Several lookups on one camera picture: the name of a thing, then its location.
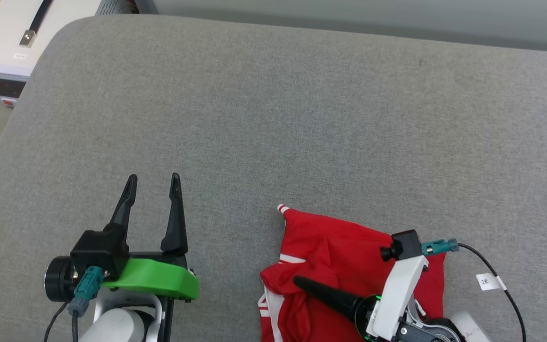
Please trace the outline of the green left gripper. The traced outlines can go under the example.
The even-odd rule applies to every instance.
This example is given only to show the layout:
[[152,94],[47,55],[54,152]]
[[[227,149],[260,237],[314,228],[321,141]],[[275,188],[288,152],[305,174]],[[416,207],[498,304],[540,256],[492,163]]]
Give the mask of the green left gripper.
[[[109,221],[109,225],[121,231],[124,238],[130,223],[131,208],[135,203],[137,183],[137,175],[131,174]],[[169,198],[169,222],[160,248],[165,253],[187,253],[189,248],[184,200],[178,173],[172,175]],[[69,303],[85,275],[89,281],[97,281],[100,287],[111,290],[128,290],[174,300],[199,299],[199,280],[193,271],[187,268],[185,258],[158,253],[132,254],[117,276],[98,266],[80,270],[70,256],[57,256],[50,262],[44,274],[44,292],[52,302]]]

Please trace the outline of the red and white shirt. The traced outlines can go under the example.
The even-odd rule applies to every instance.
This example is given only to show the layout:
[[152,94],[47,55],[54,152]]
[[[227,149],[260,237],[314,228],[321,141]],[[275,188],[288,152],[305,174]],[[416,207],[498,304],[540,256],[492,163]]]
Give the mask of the red and white shirt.
[[[381,295],[396,260],[383,262],[380,247],[391,235],[356,223],[280,205],[285,221],[280,258],[261,271],[261,342],[365,342],[355,325],[293,283],[296,276],[360,297]],[[428,266],[413,292],[423,316],[443,314],[443,261],[456,243],[423,244]]]

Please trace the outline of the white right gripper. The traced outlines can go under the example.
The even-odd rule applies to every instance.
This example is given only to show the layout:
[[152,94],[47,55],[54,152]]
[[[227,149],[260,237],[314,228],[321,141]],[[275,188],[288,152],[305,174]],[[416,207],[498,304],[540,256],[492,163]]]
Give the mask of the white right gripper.
[[416,325],[417,320],[405,318],[412,311],[408,305],[414,303],[424,266],[428,266],[425,256],[396,261],[378,296],[360,297],[302,276],[294,277],[293,283],[341,316],[355,319],[365,341],[427,341],[428,332]]

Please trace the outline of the grey perforated metal box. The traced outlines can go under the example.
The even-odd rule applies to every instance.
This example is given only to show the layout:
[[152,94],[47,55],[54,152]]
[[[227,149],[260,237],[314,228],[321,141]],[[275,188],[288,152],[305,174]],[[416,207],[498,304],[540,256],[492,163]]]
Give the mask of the grey perforated metal box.
[[158,15],[154,0],[100,0],[96,16],[113,14]]

